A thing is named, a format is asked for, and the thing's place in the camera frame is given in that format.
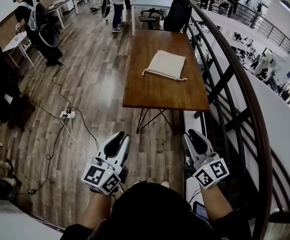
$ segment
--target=white cable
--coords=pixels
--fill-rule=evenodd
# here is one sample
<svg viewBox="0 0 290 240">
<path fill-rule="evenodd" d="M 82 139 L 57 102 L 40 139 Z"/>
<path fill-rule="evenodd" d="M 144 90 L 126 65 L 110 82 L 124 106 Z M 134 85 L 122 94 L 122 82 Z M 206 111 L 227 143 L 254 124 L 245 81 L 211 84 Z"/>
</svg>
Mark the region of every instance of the white cable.
<svg viewBox="0 0 290 240">
<path fill-rule="evenodd" d="M 70 133 L 69 129 L 66 127 L 65 123 L 60 119 L 61 123 L 65 126 L 66 130 L 68 131 L 68 134 L 73 138 L 73 140 L 77 143 L 77 145 L 80 147 L 80 149 L 84 152 L 84 154 L 92 159 L 89 154 L 86 153 L 86 151 L 83 149 L 83 147 L 79 144 L 79 142 L 74 138 L 74 136 Z"/>
</svg>

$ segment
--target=jeans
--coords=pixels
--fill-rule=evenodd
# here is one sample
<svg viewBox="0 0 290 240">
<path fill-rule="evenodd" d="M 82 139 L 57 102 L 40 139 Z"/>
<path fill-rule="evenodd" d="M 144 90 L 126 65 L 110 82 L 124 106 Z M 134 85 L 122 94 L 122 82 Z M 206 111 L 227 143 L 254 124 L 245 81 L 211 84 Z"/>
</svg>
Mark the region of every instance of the jeans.
<svg viewBox="0 0 290 240">
<path fill-rule="evenodd" d="M 114 4 L 114 18 L 113 18 L 113 29 L 116 29 L 121 23 L 121 17 L 123 12 L 123 4 Z"/>
</svg>

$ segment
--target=wooden table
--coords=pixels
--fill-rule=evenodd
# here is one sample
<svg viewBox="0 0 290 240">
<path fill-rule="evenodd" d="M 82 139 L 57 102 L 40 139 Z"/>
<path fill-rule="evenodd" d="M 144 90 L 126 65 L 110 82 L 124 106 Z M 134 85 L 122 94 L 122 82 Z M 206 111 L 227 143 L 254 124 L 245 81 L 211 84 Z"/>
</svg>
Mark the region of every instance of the wooden table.
<svg viewBox="0 0 290 240">
<path fill-rule="evenodd" d="M 158 50 L 185 57 L 180 78 L 187 78 L 186 81 L 176 81 L 149 72 L 142 75 L 143 70 L 149 67 Z M 135 36 L 132 38 L 122 105 L 126 108 L 142 109 L 136 133 L 139 133 L 160 114 L 164 116 L 165 110 L 200 112 L 210 110 L 201 70 L 186 34 L 159 30 L 136 30 Z M 141 120 L 144 109 L 147 111 Z M 160 113 L 141 127 L 149 109 L 158 109 Z M 175 127 L 171 126 L 165 116 L 164 118 L 174 131 Z"/>
</svg>

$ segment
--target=shoe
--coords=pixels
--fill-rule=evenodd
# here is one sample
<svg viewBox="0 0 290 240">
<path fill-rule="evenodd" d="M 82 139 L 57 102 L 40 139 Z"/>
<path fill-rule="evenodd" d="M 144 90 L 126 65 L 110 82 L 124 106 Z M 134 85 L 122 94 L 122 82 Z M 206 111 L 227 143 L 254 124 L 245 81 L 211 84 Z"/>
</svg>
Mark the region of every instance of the shoe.
<svg viewBox="0 0 290 240">
<path fill-rule="evenodd" d="M 161 183 L 161 185 L 164 186 L 165 188 L 168 188 L 168 189 L 171 188 L 170 184 L 169 184 L 167 181 L 163 181 L 163 182 Z"/>
<path fill-rule="evenodd" d="M 124 26 L 126 24 L 126 21 L 121 21 L 120 23 L 118 23 L 118 26 Z"/>
<path fill-rule="evenodd" d="M 10 166 L 10 171 L 11 171 L 11 172 L 14 172 L 14 166 L 12 165 L 11 160 L 6 159 L 5 162 L 9 164 L 9 166 Z"/>
<path fill-rule="evenodd" d="M 123 32 L 123 29 L 120 28 L 120 27 L 117 27 L 117 28 L 112 28 L 111 31 L 112 31 L 113 33 L 120 33 L 120 32 Z"/>
<path fill-rule="evenodd" d="M 15 175 L 12 175 L 11 178 L 16 181 L 16 186 L 19 186 L 19 187 L 22 186 L 21 181 Z"/>
</svg>

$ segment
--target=stair step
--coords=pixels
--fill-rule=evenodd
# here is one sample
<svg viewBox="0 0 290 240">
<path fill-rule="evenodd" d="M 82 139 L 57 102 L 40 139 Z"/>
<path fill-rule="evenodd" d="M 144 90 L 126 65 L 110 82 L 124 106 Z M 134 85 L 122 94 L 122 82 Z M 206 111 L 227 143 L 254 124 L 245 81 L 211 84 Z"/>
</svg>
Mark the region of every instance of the stair step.
<svg viewBox="0 0 290 240">
<path fill-rule="evenodd" d="M 242 198 L 242 193 L 241 192 L 236 193 L 236 194 L 232 194 L 229 197 L 228 201 L 229 201 L 231 207 L 234 210 L 240 208 L 240 206 L 241 206 L 241 198 Z M 255 195 L 254 191 L 252 191 L 252 190 L 246 190 L 245 191 L 245 200 L 244 200 L 245 204 L 251 204 L 251 203 L 255 202 L 256 198 L 257 198 L 257 196 Z"/>
</svg>

